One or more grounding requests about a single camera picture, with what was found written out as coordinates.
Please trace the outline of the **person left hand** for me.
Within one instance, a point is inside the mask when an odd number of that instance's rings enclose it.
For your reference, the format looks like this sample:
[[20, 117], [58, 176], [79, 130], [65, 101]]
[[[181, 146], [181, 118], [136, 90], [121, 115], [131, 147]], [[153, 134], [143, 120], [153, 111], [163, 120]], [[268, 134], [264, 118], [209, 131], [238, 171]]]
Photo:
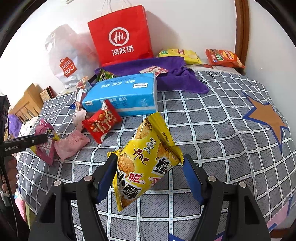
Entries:
[[16, 168], [17, 161], [15, 156], [7, 156], [4, 158], [5, 170], [8, 177], [8, 181], [11, 187], [12, 194], [15, 194], [17, 187], [17, 174], [18, 170]]

